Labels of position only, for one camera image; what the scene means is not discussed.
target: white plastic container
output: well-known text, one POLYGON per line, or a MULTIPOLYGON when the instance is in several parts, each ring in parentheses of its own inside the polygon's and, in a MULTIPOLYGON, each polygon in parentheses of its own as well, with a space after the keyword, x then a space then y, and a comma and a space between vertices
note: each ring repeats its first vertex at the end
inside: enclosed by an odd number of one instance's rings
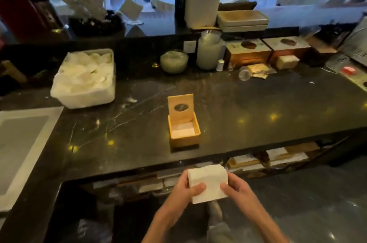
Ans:
POLYGON ((116 65, 114 63, 113 51, 111 49, 95 49, 81 52, 84 52, 87 55, 91 55, 93 53, 97 53, 99 55, 108 53, 111 54, 114 70, 111 84, 108 85, 107 88, 91 88, 87 92, 68 94, 59 94, 59 92, 55 91, 55 86, 53 84, 51 88, 51 96, 59 100, 64 106, 69 109, 85 108, 112 102, 115 98, 116 87, 116 65))

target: wall socket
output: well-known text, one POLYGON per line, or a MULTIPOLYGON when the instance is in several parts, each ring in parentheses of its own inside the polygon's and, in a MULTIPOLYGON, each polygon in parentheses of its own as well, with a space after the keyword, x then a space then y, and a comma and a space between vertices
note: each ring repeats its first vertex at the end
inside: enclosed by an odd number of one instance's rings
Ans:
POLYGON ((195 53, 195 48, 196 48, 196 40, 193 41, 184 41, 184 53, 186 54, 191 54, 191 53, 195 53))

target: open wooden box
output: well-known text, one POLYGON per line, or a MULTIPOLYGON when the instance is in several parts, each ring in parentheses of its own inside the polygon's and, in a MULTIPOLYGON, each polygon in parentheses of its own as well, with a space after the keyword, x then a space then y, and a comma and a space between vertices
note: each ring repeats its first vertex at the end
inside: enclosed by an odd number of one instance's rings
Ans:
POLYGON ((168 126, 171 147, 200 143, 200 128, 194 112, 194 95, 168 97, 168 126))

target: countertop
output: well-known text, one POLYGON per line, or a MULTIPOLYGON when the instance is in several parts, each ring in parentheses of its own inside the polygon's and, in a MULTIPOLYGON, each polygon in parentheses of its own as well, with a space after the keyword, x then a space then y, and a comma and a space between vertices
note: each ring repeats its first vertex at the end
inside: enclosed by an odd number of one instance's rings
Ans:
MULTIPOLYGON (((299 64, 268 79, 242 82, 238 72, 168 76, 118 75, 116 99, 64 109, 21 195, 0 231, 0 242, 41 243, 63 182, 107 179, 350 134, 367 128, 367 94, 343 76, 299 64), (167 96, 194 94, 201 129, 198 147, 172 150, 167 96), (128 97, 136 100, 127 101, 128 97)), ((59 106, 50 88, 21 90, 1 110, 59 106)))

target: right hand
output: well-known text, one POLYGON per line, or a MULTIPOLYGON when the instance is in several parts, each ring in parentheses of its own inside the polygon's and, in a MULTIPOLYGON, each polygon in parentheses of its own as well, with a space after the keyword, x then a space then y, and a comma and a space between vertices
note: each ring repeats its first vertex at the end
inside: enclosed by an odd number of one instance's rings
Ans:
POLYGON ((228 184, 221 183, 221 190, 250 221, 259 222, 270 217, 247 182, 235 174, 228 173, 228 184))

